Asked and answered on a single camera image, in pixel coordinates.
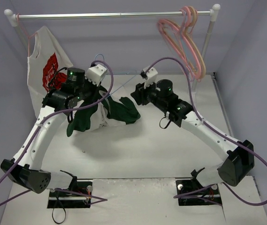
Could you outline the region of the blue wire hanger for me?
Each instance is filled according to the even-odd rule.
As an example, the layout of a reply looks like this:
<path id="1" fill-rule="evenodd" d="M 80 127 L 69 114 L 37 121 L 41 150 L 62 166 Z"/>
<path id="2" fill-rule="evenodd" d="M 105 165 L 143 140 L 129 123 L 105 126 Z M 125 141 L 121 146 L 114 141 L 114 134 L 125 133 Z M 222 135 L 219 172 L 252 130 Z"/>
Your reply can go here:
<path id="1" fill-rule="evenodd" d="M 113 89 L 113 91 L 110 92 L 109 96 L 112 96 L 117 91 L 122 89 L 127 83 L 129 83 L 132 79 L 134 79 L 138 74 L 139 74 L 139 72 L 137 70 L 129 70 L 127 72 L 125 71 L 125 72 L 114 73 L 114 75 L 121 75 L 121 76 L 130 76 L 131 75 L 132 77 L 129 80 L 127 80 L 125 83 L 120 85 L 118 88 Z"/>

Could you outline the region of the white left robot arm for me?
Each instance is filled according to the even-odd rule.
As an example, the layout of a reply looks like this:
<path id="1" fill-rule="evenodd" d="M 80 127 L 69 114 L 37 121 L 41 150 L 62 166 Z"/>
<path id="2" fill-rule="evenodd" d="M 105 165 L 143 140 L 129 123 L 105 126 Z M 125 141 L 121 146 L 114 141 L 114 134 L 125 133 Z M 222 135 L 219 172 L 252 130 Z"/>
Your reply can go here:
<path id="1" fill-rule="evenodd" d="M 76 193 L 75 175 L 66 171 L 43 171 L 42 162 L 58 128 L 73 117 L 68 109 L 75 108 L 83 100 L 87 104 L 96 102 L 96 91 L 106 73 L 107 69 L 102 65 L 94 64 L 87 71 L 70 67 L 60 88 L 54 87 L 54 81 L 49 82 L 49 92 L 43 98 L 38 119 L 23 147 L 11 160 L 5 159 L 0 165 L 13 183 L 37 194 L 57 188 L 67 197 Z"/>

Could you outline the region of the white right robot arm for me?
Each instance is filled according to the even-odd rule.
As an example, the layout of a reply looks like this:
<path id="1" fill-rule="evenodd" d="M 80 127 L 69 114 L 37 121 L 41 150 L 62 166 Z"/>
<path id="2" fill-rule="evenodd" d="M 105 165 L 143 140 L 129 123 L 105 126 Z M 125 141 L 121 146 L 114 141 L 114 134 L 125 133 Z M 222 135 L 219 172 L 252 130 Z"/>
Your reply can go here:
<path id="1" fill-rule="evenodd" d="M 207 186 L 222 182 L 235 187 L 254 167 L 253 154 L 245 150 L 246 147 L 253 150 L 253 144 L 248 140 L 230 142 L 225 133 L 212 125 L 205 125 L 193 106 L 173 92 L 170 80 L 159 80 L 148 87 L 145 83 L 139 83 L 131 96 L 138 105 L 153 104 L 170 122 L 195 135 L 222 160 L 219 165 L 191 172 L 191 189 L 194 192 L 202 193 Z"/>

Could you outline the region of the white green raglan t-shirt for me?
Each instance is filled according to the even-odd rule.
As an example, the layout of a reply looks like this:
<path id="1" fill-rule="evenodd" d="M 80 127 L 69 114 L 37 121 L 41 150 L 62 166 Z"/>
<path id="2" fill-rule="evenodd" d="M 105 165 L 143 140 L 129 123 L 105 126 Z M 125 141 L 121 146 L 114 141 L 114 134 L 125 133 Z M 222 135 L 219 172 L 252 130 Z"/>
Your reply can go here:
<path id="1" fill-rule="evenodd" d="M 70 137 L 74 131 L 86 132 L 133 124 L 140 117 L 135 104 L 128 97 L 108 96 L 97 105 L 77 111 L 68 124 L 66 134 Z"/>

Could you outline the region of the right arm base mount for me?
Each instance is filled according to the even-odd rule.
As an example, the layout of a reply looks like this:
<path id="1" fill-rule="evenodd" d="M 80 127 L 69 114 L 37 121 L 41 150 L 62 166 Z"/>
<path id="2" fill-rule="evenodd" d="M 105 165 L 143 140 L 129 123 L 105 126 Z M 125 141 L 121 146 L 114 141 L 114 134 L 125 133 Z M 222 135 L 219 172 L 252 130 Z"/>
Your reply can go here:
<path id="1" fill-rule="evenodd" d="M 202 170 L 204 170 L 204 168 L 201 168 L 199 171 L 193 170 L 190 178 L 175 181 L 177 195 L 191 192 L 191 194 L 177 198 L 179 206 L 222 206 L 218 186 L 214 185 L 212 187 L 203 188 L 196 180 L 197 175 Z"/>

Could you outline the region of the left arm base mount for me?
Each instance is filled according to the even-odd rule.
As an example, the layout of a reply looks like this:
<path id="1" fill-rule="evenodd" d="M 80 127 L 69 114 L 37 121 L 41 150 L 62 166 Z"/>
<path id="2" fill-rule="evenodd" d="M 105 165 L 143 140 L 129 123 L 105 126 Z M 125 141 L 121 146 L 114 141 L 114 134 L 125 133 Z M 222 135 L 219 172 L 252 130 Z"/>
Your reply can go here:
<path id="1" fill-rule="evenodd" d="M 67 218 L 69 209 L 89 209 L 91 207 L 92 180 L 81 180 L 72 193 L 52 190 L 49 192 L 47 208 L 52 210 L 51 217 L 56 225 L 61 225 Z"/>

